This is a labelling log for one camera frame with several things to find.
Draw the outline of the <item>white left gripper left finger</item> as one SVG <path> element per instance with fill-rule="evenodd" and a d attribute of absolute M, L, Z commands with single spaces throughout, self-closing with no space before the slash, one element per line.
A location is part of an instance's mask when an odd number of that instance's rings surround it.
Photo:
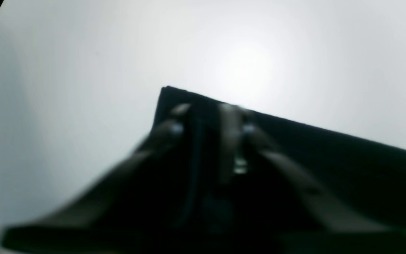
<path fill-rule="evenodd" d="M 27 224 L 6 227 L 0 238 L 0 253 L 124 252 L 128 245 L 119 241 L 135 240 L 138 233 L 118 233 L 95 224 L 114 206 L 126 183 L 145 163 L 181 141 L 189 109 L 188 103 L 172 108 L 168 119 L 155 127 L 130 156 L 62 208 Z"/>

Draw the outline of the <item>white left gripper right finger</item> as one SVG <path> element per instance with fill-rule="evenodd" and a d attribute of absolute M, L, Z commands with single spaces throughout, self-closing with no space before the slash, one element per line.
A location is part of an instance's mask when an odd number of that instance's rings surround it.
<path fill-rule="evenodd" d="M 219 185 L 252 195 L 256 175 L 278 179 L 280 191 L 268 191 L 271 202 L 280 201 L 279 213 L 292 209 L 303 229 L 266 230 L 280 254 L 406 254 L 406 228 L 392 226 L 360 213 L 342 201 L 322 182 L 279 150 L 254 124 L 248 111 L 219 105 Z"/>

